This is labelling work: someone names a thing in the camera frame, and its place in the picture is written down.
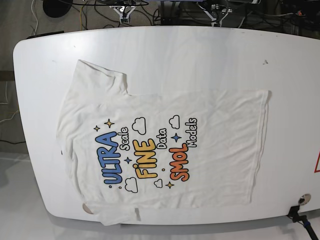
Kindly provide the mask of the white printed T-shirt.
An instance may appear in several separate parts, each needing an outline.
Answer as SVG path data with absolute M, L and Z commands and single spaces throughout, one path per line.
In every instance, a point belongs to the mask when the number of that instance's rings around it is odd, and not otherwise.
M 141 210 L 250 204 L 267 90 L 131 95 L 126 75 L 79 60 L 56 139 L 81 201 L 105 226 Z

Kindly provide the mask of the black round stand base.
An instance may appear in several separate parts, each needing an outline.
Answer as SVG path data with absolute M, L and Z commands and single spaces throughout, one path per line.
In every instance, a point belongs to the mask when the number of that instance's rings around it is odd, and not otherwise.
M 43 0 L 42 8 L 48 17 L 60 18 L 69 12 L 72 4 L 73 0 Z

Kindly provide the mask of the red warning sticker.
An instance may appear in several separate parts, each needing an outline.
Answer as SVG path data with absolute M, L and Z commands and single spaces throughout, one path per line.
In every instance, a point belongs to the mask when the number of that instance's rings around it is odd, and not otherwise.
M 319 173 L 319 172 L 320 172 L 320 153 L 318 154 L 318 158 L 317 158 L 315 169 L 314 169 L 314 173 Z

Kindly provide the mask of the left table grommet hole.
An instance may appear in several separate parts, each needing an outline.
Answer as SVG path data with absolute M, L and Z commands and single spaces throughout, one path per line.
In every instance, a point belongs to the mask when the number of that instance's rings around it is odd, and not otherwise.
M 82 209 L 83 209 L 87 214 L 93 215 L 93 212 L 92 212 L 84 203 L 82 204 Z

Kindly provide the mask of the right metal table grommet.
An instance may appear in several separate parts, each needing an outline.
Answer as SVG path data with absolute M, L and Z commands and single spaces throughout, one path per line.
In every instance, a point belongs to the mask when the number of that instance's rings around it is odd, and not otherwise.
M 309 203 L 309 201 L 311 200 L 311 195 L 309 193 L 304 194 L 303 196 L 301 196 L 298 200 L 298 205 L 299 206 L 304 206 L 306 204 Z

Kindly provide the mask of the black equipment frame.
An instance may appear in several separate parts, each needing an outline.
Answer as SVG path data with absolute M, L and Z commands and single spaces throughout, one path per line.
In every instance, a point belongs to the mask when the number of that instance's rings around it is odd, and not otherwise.
M 178 26 L 180 23 L 181 0 L 160 0 L 157 7 L 162 26 Z

